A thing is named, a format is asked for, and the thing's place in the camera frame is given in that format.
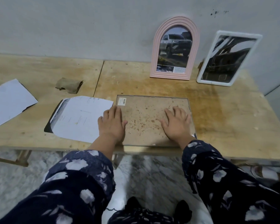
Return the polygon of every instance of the foot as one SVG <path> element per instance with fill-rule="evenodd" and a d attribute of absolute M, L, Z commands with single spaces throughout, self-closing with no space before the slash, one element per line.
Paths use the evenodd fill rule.
<path fill-rule="evenodd" d="M 192 211 L 190 210 L 187 202 L 181 200 L 177 204 L 173 218 L 174 222 L 179 224 L 185 224 L 187 222 L 190 222 L 192 218 Z"/>
<path fill-rule="evenodd" d="M 124 209 L 128 212 L 134 210 L 135 208 L 142 208 L 136 197 L 132 196 L 127 200 L 127 204 Z"/>

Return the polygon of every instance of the brown fiberboard panel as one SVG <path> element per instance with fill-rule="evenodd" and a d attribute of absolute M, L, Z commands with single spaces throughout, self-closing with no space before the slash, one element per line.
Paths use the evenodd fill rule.
<path fill-rule="evenodd" d="M 173 106 L 191 113 L 187 98 L 117 95 L 116 105 L 121 108 L 122 119 L 128 121 L 123 145 L 132 146 L 178 147 L 168 139 L 158 119 L 167 120 L 164 109 L 173 111 Z M 193 121 L 190 131 L 195 133 Z"/>

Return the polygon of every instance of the floral dress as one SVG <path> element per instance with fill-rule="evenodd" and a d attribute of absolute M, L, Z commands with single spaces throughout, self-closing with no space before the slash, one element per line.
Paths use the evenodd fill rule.
<path fill-rule="evenodd" d="M 198 193 L 213 223 L 280 223 L 280 194 L 260 184 L 200 140 L 184 149 L 182 167 L 193 193 Z M 115 191 L 113 167 L 96 150 L 69 152 L 44 176 L 43 183 L 19 202 L 2 223 L 101 223 Z M 121 210 L 109 224 L 174 223 L 148 209 Z"/>

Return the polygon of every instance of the barcode label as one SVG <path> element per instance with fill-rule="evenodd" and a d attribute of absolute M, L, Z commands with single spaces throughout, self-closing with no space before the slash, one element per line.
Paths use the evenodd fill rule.
<path fill-rule="evenodd" d="M 120 98 L 118 99 L 118 104 L 117 104 L 117 105 L 122 105 L 122 106 L 124 106 L 126 100 L 127 100 L 126 98 L 120 97 Z"/>

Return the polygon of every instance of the arched picture frame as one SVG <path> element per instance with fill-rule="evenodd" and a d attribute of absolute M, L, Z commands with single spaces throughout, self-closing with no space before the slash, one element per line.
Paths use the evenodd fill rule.
<path fill-rule="evenodd" d="M 190 19 L 165 21 L 153 40 L 150 77 L 189 80 L 199 46 L 199 31 Z"/>

